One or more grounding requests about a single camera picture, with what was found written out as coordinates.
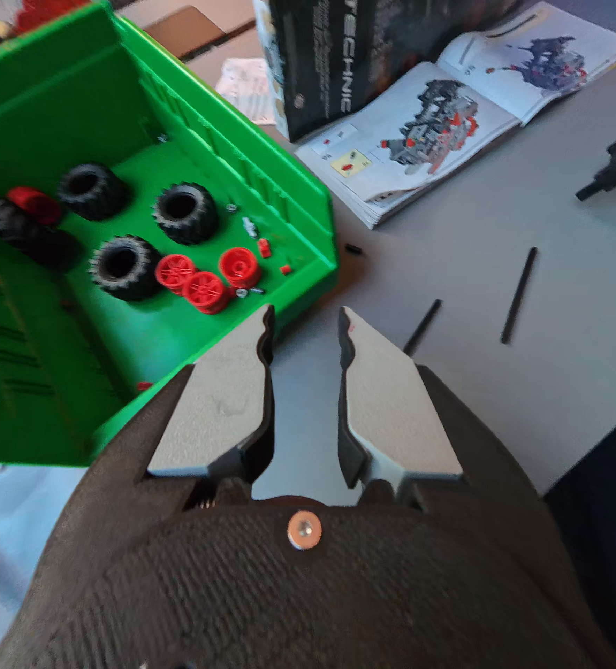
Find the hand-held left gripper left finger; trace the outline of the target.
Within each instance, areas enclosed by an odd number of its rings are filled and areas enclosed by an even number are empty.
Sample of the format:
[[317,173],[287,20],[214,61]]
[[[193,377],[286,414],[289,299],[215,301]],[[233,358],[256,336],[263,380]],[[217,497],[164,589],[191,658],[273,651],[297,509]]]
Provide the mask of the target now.
[[147,471],[254,483],[274,455],[275,311],[262,305],[200,356]]

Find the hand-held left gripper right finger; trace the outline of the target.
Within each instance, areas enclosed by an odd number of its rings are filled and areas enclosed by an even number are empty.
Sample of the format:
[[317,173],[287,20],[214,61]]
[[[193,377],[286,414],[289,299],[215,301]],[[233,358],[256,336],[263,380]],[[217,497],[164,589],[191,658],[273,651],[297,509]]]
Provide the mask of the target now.
[[401,349],[350,307],[338,317],[341,381],[337,456],[354,489],[387,482],[457,482],[464,470],[420,372]]

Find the black lego axle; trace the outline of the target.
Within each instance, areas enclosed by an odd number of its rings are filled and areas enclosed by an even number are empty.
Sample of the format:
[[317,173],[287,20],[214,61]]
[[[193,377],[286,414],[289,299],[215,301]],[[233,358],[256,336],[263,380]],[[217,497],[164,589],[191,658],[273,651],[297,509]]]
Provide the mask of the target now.
[[527,254],[527,258],[524,263],[521,276],[519,278],[519,281],[517,282],[515,292],[513,294],[511,305],[508,309],[507,317],[504,322],[503,331],[501,333],[500,342],[503,345],[511,344],[513,331],[521,310],[523,298],[525,296],[525,291],[527,289],[527,285],[529,283],[538,253],[539,250],[537,247],[531,247]]
[[437,313],[439,313],[442,305],[443,301],[441,299],[436,299],[431,304],[431,306],[424,314],[417,327],[414,329],[412,335],[410,336],[406,344],[404,344],[402,350],[405,355],[409,356],[410,358],[413,358],[413,356],[416,354],[417,348],[424,339],[428,328],[430,327],[432,321],[435,319]]

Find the black lego tyre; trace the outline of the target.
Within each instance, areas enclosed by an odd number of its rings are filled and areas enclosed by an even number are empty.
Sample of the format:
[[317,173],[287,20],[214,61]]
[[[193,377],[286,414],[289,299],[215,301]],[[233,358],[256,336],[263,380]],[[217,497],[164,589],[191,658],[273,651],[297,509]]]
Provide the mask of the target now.
[[155,199],[152,216],[172,241],[195,246],[210,240],[219,228],[212,194],[197,183],[172,184]]
[[102,163],[81,163],[58,183],[57,200],[81,218],[103,222],[123,212],[132,200],[131,187]]
[[115,236],[90,258],[90,280],[103,292],[125,302],[154,297],[161,289],[155,270],[162,258],[145,239]]
[[70,233],[45,227],[4,197],[0,198],[0,238],[35,263],[58,272],[68,272],[84,254]]

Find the black toy set box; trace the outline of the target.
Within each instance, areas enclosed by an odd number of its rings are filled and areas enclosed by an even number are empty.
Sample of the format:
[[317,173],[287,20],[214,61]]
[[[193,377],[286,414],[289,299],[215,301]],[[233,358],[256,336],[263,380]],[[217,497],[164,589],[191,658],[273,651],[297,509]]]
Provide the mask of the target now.
[[280,134],[290,143],[355,113],[464,32],[520,1],[253,1]]

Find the green plastic bin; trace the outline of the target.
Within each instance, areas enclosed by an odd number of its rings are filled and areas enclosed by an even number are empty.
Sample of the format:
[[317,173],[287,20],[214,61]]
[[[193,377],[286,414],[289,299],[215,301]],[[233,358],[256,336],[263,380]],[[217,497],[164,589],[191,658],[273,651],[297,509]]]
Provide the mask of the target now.
[[[131,22],[89,3],[0,46],[0,198],[16,186],[55,200],[62,176],[102,163],[132,189],[128,207],[90,222],[61,205],[56,228],[83,247],[68,272],[0,238],[0,464],[88,466],[145,401],[257,307],[281,329],[337,278],[330,195],[287,152]],[[183,246],[155,223],[155,199],[197,183],[215,199],[218,232]],[[253,239],[242,218],[259,230]],[[125,302],[90,280],[115,236],[184,254],[227,281],[220,256],[246,247],[265,295],[200,313],[161,287]],[[263,259],[257,240],[270,242]],[[283,276],[279,267],[292,266]],[[153,387],[136,391],[139,381]]]

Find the open instruction booklet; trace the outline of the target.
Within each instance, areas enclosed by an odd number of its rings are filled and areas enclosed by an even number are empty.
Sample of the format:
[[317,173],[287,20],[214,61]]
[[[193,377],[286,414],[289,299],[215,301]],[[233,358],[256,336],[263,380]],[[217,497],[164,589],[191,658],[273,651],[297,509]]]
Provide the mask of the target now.
[[372,230],[615,67],[615,32],[540,1],[453,39],[295,156]]

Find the white sticker sheet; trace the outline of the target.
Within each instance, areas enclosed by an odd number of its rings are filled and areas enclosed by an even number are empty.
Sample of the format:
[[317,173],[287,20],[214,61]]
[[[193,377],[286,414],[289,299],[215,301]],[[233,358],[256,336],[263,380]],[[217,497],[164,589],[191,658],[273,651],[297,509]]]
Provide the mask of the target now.
[[276,124],[267,64],[262,57],[224,60],[215,91],[254,124]]

